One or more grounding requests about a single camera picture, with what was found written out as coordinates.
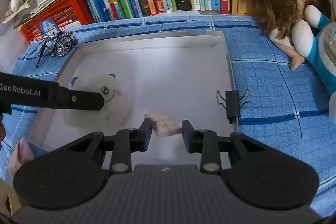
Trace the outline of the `person's left hand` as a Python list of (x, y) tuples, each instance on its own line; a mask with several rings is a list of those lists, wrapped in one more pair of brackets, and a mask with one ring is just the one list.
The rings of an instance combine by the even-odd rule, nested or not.
[(6, 130), (2, 123), (0, 123), (0, 141), (3, 141), (6, 137)]

